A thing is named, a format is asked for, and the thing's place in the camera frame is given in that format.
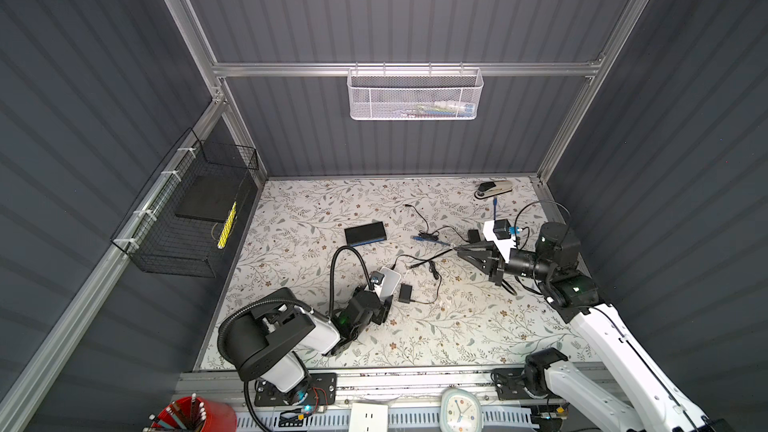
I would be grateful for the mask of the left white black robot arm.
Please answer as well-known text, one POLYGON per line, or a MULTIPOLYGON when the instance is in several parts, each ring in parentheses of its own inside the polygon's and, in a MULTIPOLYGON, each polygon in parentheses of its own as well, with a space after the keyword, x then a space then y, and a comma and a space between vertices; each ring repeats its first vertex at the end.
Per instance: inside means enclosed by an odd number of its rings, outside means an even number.
POLYGON ((390 268, 371 273, 361 253, 344 245, 331 259, 326 314, 283 287, 224 319, 218 330, 218 352, 235 367, 246 393, 253 385, 266 383, 285 404, 303 404, 312 389, 312 378, 295 350, 312 349, 323 356, 341 354, 370 324, 381 325, 387 320, 400 281, 401 275, 390 268), (354 290, 346 306, 338 309, 335 272, 344 251, 358 259, 364 284, 354 290))

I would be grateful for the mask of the white wall power socket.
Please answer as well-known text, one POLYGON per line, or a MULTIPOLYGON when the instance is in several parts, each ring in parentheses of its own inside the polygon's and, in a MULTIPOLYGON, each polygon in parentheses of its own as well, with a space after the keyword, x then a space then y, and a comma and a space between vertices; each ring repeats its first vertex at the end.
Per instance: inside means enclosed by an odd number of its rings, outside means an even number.
POLYGON ((349 432, 387 432, 389 407, 386 404, 354 403, 350 408, 349 432))

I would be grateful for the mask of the black network switch box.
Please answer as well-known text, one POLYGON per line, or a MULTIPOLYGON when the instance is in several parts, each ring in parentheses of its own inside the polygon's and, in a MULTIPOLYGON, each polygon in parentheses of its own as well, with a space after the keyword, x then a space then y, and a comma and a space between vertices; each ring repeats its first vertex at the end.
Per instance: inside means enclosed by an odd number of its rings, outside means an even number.
POLYGON ((385 225, 381 221, 346 228, 344 235, 346 244, 351 247, 382 242, 387 239, 385 225))

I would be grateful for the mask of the red pencil cup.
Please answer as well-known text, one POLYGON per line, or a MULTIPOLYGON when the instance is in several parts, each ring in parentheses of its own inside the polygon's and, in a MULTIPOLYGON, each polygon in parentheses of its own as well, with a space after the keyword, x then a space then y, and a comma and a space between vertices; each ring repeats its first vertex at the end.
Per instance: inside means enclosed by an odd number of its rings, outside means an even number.
POLYGON ((149 416, 144 431, 235 432, 237 414, 227 404, 196 393, 170 402, 158 414, 149 416))

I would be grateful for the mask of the yellow marker in basket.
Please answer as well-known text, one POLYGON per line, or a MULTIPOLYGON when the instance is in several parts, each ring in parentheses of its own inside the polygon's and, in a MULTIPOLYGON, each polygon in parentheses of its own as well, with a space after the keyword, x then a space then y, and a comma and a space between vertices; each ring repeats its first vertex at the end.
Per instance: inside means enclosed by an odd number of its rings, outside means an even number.
POLYGON ((231 235, 236 217, 237 217, 237 202, 234 202, 222 226, 222 230, 217 240, 217 248, 219 250, 223 250, 226 247, 229 237, 231 235))

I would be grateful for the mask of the black power adapter with cable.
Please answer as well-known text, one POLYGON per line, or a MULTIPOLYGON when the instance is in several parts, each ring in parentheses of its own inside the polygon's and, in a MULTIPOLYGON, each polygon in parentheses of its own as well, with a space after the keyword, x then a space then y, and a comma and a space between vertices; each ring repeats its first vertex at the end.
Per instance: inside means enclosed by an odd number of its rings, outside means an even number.
POLYGON ((443 276, 437 269, 437 263, 435 258, 418 258, 413 255, 408 254, 398 254, 393 262, 392 262, 392 269, 395 269, 397 267, 398 262, 401 259, 414 259, 415 262, 411 263, 407 266, 408 269, 415 269, 418 267, 421 267, 422 265, 426 265, 428 267, 429 273, 431 274, 432 278, 436 281, 434 284, 434 294, 433 296, 427 300, 427 299, 420 299, 416 293, 416 288, 413 284, 409 283, 402 283, 400 285, 400 290, 398 292, 398 301, 403 304, 418 304, 418 305, 434 305, 439 297, 440 297, 440 291, 443 284, 443 276))

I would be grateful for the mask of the black white stapler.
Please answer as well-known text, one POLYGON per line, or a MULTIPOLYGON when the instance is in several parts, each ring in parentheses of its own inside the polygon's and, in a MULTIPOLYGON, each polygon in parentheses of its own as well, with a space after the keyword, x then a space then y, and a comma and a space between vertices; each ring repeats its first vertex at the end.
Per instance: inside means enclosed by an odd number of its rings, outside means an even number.
POLYGON ((478 200, 490 199, 510 193, 514 187, 515 184, 510 180, 486 181, 477 186, 474 197, 478 200))

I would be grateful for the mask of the white network switch box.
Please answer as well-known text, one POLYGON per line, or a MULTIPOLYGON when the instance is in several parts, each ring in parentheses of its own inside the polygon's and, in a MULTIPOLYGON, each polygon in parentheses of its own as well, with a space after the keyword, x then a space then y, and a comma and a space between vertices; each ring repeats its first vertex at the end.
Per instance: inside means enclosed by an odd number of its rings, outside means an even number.
POLYGON ((389 269, 387 267, 382 267, 379 272, 383 273, 385 275, 385 281, 383 283, 383 291, 382 291, 382 297, 379 298, 381 301, 385 301, 389 297, 391 297, 397 286, 399 285, 402 276, 399 272, 394 271, 392 269, 389 269))

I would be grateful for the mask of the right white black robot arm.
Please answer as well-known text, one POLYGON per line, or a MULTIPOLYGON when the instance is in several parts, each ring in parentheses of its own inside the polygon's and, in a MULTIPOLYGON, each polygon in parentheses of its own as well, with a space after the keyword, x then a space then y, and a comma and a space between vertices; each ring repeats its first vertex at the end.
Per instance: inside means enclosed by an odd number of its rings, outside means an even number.
POLYGON ((496 285, 508 275, 532 280, 534 292, 597 353, 626 398, 616 398, 554 347, 526 357, 521 380, 529 396, 560 397, 601 431, 731 430, 674 384, 579 270, 581 242, 569 222, 544 223, 531 250, 519 244, 520 232, 517 221, 493 218, 482 226, 482 241, 461 247, 459 255, 496 285))

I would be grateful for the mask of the black pad in basket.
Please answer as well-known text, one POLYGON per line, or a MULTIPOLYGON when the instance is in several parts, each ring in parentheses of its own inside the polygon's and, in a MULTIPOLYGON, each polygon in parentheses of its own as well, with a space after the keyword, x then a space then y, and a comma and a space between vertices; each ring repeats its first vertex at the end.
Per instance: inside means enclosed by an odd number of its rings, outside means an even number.
POLYGON ((223 223, 235 202, 240 181, 223 176, 198 176, 176 207, 175 216, 223 223))

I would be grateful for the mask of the white analog clock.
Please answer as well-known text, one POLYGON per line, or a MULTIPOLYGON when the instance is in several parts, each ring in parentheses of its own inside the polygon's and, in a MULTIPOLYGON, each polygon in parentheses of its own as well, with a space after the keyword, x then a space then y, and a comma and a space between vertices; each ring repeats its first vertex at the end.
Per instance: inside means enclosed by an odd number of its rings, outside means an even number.
POLYGON ((477 397, 463 389, 446 389, 441 396, 439 428, 442 432, 481 431, 483 414, 477 397))

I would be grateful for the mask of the floral patterned table mat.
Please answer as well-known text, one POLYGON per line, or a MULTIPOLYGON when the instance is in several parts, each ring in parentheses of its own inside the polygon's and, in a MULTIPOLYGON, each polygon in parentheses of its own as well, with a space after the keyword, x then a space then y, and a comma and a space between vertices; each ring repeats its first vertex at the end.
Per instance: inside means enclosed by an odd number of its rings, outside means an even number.
MULTIPOLYGON (((387 320, 369 326, 337 356, 311 350, 301 358, 311 368, 500 365, 519 363, 534 351, 554 347, 578 362, 592 362, 591 347, 532 291, 530 282, 493 285, 458 258, 455 247, 472 229, 492 218, 517 221, 532 245, 555 208, 537 180, 512 179, 514 190, 478 200, 475 178, 274 180, 267 184, 241 248, 218 314, 236 309, 279 288, 319 311, 329 302, 334 252, 346 244, 344 230, 381 221, 387 239, 354 247, 368 270, 392 267, 398 254, 435 258, 443 276, 434 305, 395 302, 387 320)), ((429 300, 436 281, 428 267, 395 270, 429 300)), ((358 259, 339 256, 335 306, 343 307, 364 281, 358 259)))

